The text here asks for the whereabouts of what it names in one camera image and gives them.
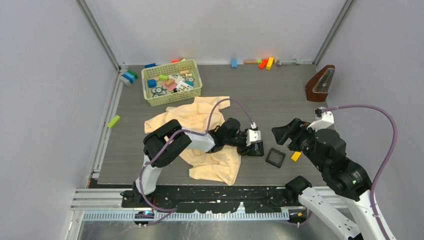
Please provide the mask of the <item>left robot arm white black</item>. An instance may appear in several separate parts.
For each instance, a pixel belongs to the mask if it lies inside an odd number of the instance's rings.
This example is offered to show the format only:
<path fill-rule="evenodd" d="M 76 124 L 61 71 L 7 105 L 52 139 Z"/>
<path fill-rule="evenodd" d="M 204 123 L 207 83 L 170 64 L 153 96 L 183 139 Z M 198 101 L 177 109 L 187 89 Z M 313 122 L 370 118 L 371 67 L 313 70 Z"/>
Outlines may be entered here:
<path fill-rule="evenodd" d="M 132 184 L 135 202 L 141 207 L 148 207 L 153 202 L 162 169 L 186 149 L 211 154 L 223 151 L 224 147 L 234 147 L 239 156 L 264 156 L 261 132 L 256 124 L 252 123 L 245 130 L 240 126 L 237 119 L 228 118 L 212 130 L 197 132 L 173 119 L 149 133 L 143 140 L 142 169 Z"/>

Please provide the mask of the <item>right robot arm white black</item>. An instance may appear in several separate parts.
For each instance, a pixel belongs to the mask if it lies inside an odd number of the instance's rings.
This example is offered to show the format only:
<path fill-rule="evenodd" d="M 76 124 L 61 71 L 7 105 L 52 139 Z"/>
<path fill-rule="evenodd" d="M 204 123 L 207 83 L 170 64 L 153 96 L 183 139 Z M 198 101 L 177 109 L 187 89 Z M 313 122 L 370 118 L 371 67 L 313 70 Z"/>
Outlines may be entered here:
<path fill-rule="evenodd" d="M 326 185 L 343 201 L 351 221 L 328 203 L 317 188 L 302 176 L 285 185 L 285 198 L 291 205 L 303 205 L 320 218 L 341 240 L 394 240 L 378 206 L 371 200 L 372 182 L 366 170 L 346 155 L 346 142 L 330 127 L 332 116 L 312 123 L 294 118 L 289 124 L 272 128 L 275 141 L 300 152 L 321 173 Z"/>

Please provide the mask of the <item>peach cloth garment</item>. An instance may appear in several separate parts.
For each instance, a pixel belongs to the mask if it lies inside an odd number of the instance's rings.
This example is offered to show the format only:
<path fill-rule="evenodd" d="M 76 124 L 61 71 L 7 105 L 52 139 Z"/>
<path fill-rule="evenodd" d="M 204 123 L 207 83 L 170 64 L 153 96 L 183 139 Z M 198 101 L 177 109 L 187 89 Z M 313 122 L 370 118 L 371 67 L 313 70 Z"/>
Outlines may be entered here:
<path fill-rule="evenodd" d="M 182 127 L 196 132 L 205 132 L 210 113 L 215 104 L 228 96 L 195 97 L 193 103 L 177 107 L 167 107 L 165 112 L 144 122 L 144 132 L 153 132 L 171 120 L 178 120 Z M 236 181 L 241 156 L 232 146 L 224 146 L 215 153 L 205 153 L 195 149 L 185 149 L 179 155 L 192 166 L 189 177 L 196 180 L 223 182 L 229 186 Z"/>

